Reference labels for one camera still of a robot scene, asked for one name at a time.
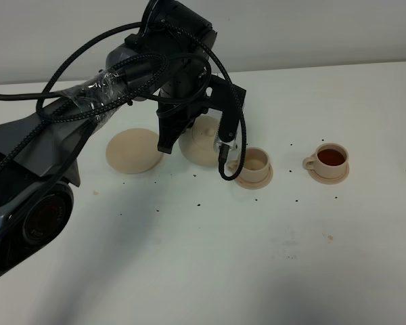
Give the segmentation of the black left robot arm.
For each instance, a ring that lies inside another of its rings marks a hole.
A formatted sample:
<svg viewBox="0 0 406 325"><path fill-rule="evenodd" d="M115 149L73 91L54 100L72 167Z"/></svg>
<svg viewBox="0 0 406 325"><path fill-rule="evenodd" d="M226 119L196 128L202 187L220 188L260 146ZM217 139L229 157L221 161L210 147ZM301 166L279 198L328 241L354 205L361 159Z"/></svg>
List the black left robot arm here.
<svg viewBox="0 0 406 325"><path fill-rule="evenodd" d="M62 73L88 49L121 32L127 38L91 80L54 91ZM65 228L77 157L88 139L123 105L154 100L160 112L159 152L173 147L197 116L194 104L211 79L212 24L178 1L150 1L140 22L105 32L74 52L40 93L1 95L33 100L30 116L0 125L0 276L41 250Z"/></svg>

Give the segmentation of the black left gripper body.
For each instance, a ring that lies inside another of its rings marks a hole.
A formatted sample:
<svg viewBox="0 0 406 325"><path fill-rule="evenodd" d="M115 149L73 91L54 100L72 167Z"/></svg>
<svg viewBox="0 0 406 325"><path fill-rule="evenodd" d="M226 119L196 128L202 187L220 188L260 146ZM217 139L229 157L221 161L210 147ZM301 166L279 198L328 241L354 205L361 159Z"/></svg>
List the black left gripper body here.
<svg viewBox="0 0 406 325"><path fill-rule="evenodd" d="M204 97L212 69L205 57L168 57L167 62L164 70L155 64L159 131L183 132L200 115L192 105Z"/></svg>

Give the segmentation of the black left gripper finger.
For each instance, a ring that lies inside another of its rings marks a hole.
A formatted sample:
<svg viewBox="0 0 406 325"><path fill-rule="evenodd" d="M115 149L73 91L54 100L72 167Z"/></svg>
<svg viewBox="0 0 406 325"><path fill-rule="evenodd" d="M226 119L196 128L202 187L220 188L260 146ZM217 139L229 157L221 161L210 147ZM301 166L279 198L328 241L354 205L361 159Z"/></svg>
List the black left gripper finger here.
<svg viewBox="0 0 406 325"><path fill-rule="evenodd" d="M179 115L159 118L158 151L171 153L175 142L193 126L194 121L194 118L186 118Z"/></svg>

